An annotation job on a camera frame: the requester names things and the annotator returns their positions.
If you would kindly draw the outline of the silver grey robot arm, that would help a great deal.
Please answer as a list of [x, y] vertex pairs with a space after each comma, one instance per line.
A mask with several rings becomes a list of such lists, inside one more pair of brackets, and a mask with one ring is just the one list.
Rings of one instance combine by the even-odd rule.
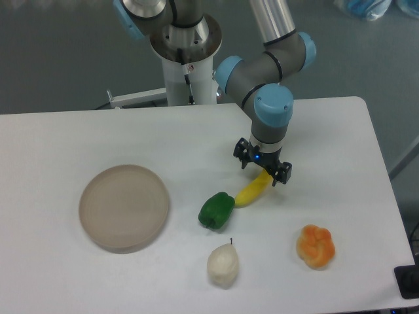
[[135, 39], [148, 37], [160, 58], [170, 106], [216, 102], [216, 89], [251, 119], [249, 139], [233, 155], [243, 166], [254, 163], [273, 183], [286, 183], [290, 163], [280, 161], [294, 98], [282, 80], [307, 68], [316, 57], [311, 37], [295, 28], [285, 1], [250, 3], [262, 35], [264, 52], [251, 61], [231, 56], [219, 65], [213, 57], [222, 43], [217, 21], [201, 1], [115, 1], [118, 18]]

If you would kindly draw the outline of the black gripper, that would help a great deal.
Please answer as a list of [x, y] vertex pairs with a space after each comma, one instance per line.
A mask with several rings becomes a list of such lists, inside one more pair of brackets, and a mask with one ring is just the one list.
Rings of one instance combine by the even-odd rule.
[[245, 169], [248, 163], [255, 163], [266, 170], [272, 177], [272, 186], [277, 183], [287, 184], [292, 174], [292, 164], [280, 162], [281, 149], [275, 152], [262, 152], [260, 147], [253, 146], [243, 137], [234, 147], [233, 157], [241, 162], [241, 168]]

